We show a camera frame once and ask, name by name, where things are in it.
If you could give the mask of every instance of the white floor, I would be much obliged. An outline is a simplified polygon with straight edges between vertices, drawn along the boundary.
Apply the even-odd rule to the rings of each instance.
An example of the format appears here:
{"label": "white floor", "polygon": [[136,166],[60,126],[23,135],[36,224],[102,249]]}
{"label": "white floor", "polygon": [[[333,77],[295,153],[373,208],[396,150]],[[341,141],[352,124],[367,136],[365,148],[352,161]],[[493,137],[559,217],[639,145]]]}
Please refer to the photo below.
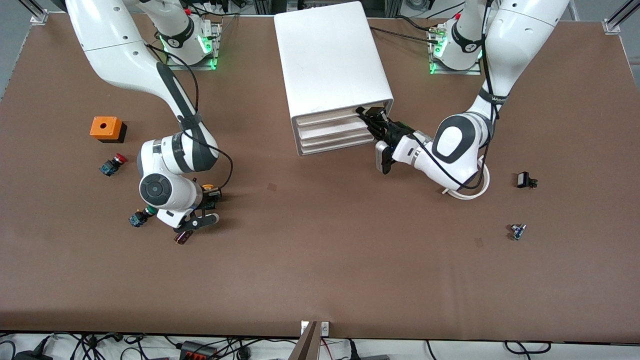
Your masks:
{"label": "white floor", "polygon": [[[11,340],[15,343],[17,351],[33,350],[46,334],[16,334],[0,338],[0,341]],[[194,341],[205,344],[223,338],[185,338],[170,336],[175,342]],[[349,342],[344,339],[327,339],[333,360],[338,360],[351,355]],[[427,350],[426,342],[419,340],[355,340],[360,357],[388,355],[391,360],[425,359],[431,360]],[[71,353],[76,347],[77,340],[68,335],[57,335],[55,339],[50,339],[45,347],[45,355],[53,357],[54,360],[70,359]],[[142,342],[142,347],[149,359],[169,358],[178,359],[179,350],[169,344],[162,336],[148,336]],[[517,356],[508,352],[504,344],[494,341],[430,341],[433,354],[438,360],[453,359],[473,359],[473,360],[514,360],[525,359],[525,356]],[[540,350],[546,345],[525,343],[529,350]],[[107,360],[120,359],[122,351],[128,345],[124,341],[116,343],[113,340],[106,340],[100,343],[98,349]],[[251,345],[251,359],[270,360],[287,359],[291,354],[294,344],[288,342],[272,343],[260,341]],[[513,350],[519,350],[515,343],[510,344]],[[0,345],[0,359],[11,359],[11,346]],[[82,359],[83,352],[79,350],[76,354],[78,359]],[[532,360],[572,360],[572,359],[640,359],[640,347],[622,345],[576,345],[576,344],[553,344],[546,354],[532,355]],[[122,359],[139,360],[140,354],[135,350],[125,352]],[[233,360],[232,355],[225,358]],[[324,347],[321,348],[319,360],[330,360]]]}

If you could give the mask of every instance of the circular joint cap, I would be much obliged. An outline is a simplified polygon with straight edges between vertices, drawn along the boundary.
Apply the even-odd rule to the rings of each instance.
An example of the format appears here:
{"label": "circular joint cap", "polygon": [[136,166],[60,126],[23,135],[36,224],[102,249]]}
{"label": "circular joint cap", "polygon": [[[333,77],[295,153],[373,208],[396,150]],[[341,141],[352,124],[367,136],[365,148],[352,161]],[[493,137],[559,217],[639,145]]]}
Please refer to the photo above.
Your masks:
{"label": "circular joint cap", "polygon": [[145,176],[140,182],[140,196],[154,206],[162,206],[171,196],[171,182],[161,174]]}
{"label": "circular joint cap", "polygon": [[116,154],[116,156],[114,156],[114,158],[116,158],[116,160],[118,160],[121,163],[126,163],[127,162],[127,158],[125,158],[124,155],[122,155],[122,154]]}

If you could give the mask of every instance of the power adapter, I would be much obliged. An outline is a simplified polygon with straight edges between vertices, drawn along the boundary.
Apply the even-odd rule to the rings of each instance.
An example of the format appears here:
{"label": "power adapter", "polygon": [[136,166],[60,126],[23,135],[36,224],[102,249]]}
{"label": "power adapter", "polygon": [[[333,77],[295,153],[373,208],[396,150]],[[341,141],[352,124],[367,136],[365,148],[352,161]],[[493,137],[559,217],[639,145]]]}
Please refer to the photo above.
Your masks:
{"label": "power adapter", "polygon": [[46,356],[44,353],[44,347],[47,345],[47,340],[51,335],[42,339],[42,341],[33,350],[21,351],[15,355],[12,360],[53,360],[53,357]]}
{"label": "power adapter", "polygon": [[53,360],[53,357],[44,354],[34,354],[33,351],[21,351],[15,355],[13,360]]}
{"label": "power adapter", "polygon": [[180,347],[180,360],[207,360],[212,359],[218,352],[217,348],[185,341]]}

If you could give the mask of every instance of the red button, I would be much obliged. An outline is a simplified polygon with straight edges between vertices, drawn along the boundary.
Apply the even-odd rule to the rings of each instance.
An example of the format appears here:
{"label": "red button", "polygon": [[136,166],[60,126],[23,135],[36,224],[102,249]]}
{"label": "red button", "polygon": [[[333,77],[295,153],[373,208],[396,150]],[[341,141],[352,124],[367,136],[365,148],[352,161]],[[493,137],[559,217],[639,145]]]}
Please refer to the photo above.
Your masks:
{"label": "red button", "polygon": [[116,154],[115,158],[120,160],[121,163],[126,163],[127,162],[127,158],[122,156],[122,154]]}

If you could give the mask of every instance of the black electronic component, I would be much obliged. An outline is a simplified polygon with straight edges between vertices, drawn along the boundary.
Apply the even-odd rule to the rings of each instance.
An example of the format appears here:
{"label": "black electronic component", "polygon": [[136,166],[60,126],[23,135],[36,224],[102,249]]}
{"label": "black electronic component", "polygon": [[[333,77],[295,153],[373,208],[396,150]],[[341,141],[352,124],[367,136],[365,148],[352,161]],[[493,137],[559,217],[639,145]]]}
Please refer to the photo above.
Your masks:
{"label": "black electronic component", "polygon": [[17,353],[12,360],[53,360],[53,357],[44,355],[44,347],[47,345],[47,340],[50,336],[42,339],[42,341],[36,346],[33,351],[21,351]]}
{"label": "black electronic component", "polygon": [[522,189],[522,188],[532,188],[535,189],[538,187],[538,180],[537,179],[531,179],[529,177],[529,173],[528,172],[521,172],[518,174],[518,184],[517,184],[518,188]]}
{"label": "black electronic component", "polygon": [[33,351],[21,351],[15,355],[13,360],[53,360],[53,357],[42,355],[39,356],[34,355]]}
{"label": "black electronic component", "polygon": [[212,359],[218,349],[207,345],[185,341],[180,348],[180,360],[207,360]]}
{"label": "black electronic component", "polygon": [[102,172],[104,175],[112,176],[125,162],[127,162],[127,158],[125,158],[121,154],[116,154],[116,156],[114,156],[112,160],[107,160],[104,164],[102,164],[102,166],[100,167],[100,172]]}
{"label": "black electronic component", "polygon": [[173,240],[178,243],[178,245],[184,245],[184,243],[189,240],[189,238],[193,235],[193,230],[183,231],[180,234],[176,235]]}
{"label": "black electronic component", "polygon": [[153,217],[157,213],[157,209],[152,206],[147,206],[142,210],[136,211],[129,218],[129,223],[133,227],[141,227],[150,217]]}
{"label": "black electronic component", "polygon": [[241,347],[237,353],[238,360],[249,360],[251,358],[251,349],[249,347]]}

